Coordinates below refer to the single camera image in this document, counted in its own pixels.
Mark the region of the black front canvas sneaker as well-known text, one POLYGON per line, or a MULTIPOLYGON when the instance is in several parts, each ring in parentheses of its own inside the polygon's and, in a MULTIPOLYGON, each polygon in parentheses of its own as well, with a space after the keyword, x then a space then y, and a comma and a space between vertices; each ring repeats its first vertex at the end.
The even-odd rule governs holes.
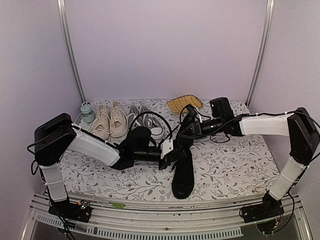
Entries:
POLYGON ((179 200, 188 198, 195 185, 194 166, 191 150, 183 147, 175 163, 171 182, 173 196, 179 200))

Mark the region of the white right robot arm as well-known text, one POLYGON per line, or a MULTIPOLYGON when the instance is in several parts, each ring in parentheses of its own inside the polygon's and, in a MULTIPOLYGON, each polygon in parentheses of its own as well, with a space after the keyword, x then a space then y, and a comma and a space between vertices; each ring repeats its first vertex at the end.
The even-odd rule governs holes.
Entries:
POLYGON ((226 97, 209 102, 211 118, 204 120, 189 107, 192 121, 186 128, 193 139, 224 133, 232 137, 262 136, 265 139, 285 140, 287 159, 276 180, 261 199, 261 203, 244 205, 239 215, 245 223, 281 216, 285 210, 283 198, 292 197, 292 189, 301 180, 312 161, 318 157, 320 125, 307 109, 298 107, 280 113, 235 114, 226 97))

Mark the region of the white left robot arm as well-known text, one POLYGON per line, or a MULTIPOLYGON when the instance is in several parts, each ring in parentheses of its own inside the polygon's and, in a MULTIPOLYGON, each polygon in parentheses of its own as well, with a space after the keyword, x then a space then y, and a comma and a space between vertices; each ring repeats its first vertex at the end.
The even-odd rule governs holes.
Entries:
POLYGON ((130 168, 136 161, 157 162, 163 170, 178 159, 175 141, 164 140, 157 145, 151 130, 144 126, 129 130, 120 144, 111 144, 73 123, 67 113, 39 126, 34 132, 34 143, 27 150, 33 154, 47 187, 49 213, 84 222, 89 220, 92 209, 85 200, 70 202, 60 169, 65 151, 79 152, 116 170, 130 168))

